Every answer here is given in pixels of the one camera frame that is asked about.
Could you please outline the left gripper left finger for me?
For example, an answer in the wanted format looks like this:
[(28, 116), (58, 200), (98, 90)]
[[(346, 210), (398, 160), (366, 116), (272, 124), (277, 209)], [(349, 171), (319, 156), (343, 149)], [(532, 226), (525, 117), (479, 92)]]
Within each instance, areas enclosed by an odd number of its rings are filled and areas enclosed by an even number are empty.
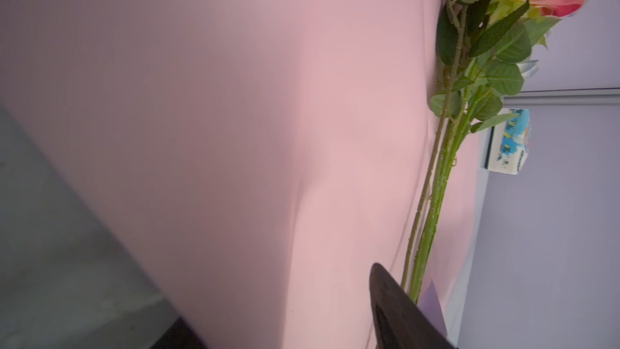
[(178, 318), (151, 349), (207, 349), (184, 319)]

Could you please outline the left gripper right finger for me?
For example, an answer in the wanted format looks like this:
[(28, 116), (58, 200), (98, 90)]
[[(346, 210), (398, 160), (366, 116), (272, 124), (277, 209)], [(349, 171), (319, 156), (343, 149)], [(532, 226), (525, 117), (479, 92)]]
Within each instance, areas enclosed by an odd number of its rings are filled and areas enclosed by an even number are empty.
[(380, 349), (453, 349), (379, 263), (369, 277), (371, 311)]

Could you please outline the pink purple wrapping paper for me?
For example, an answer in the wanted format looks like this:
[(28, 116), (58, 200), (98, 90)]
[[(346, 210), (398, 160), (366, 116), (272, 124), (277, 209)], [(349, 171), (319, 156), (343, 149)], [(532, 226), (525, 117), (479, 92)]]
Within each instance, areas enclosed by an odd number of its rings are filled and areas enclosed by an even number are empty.
[(442, 0), (1, 0), (1, 101), (211, 348), (367, 348)]

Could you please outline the pink fake rose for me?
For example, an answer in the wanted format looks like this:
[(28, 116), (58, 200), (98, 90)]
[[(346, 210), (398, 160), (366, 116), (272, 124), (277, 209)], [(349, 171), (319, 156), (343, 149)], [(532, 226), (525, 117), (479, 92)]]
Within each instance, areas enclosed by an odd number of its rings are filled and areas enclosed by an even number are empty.
[(502, 96), (520, 92), (524, 78), (519, 63), (531, 52), (526, 34), (503, 37), (485, 53), (470, 57), (459, 47), (450, 69), (442, 74), (429, 109), (439, 117), (434, 148), (418, 204), (401, 286), (418, 301), (450, 173), (465, 138), (517, 117), (502, 112)]
[(545, 45), (547, 34), (563, 18), (574, 15), (586, 0), (445, 0), (439, 13), (435, 54), (437, 90), (441, 76), (450, 69), (457, 49), (470, 57), (485, 53), (503, 37), (526, 34), (532, 45)]

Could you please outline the white blue fake rose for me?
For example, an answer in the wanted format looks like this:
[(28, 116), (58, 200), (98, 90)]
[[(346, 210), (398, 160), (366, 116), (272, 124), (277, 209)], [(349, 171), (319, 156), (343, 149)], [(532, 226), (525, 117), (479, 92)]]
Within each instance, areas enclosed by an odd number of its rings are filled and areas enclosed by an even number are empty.
[(539, 63), (538, 60), (528, 60), (528, 61), (522, 61), (518, 63), (517, 67), (521, 73), (521, 76), (524, 79), (528, 79), (534, 76), (539, 70), (538, 63)]

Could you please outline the tissue pack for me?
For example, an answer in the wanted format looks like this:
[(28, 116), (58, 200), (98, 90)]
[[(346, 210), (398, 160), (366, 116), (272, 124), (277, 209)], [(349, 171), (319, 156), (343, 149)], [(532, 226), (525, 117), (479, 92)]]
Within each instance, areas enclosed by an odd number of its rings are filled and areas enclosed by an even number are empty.
[(530, 110), (503, 108), (500, 114), (513, 114), (513, 118), (491, 128), (484, 167), (492, 172), (517, 175), (529, 154)]

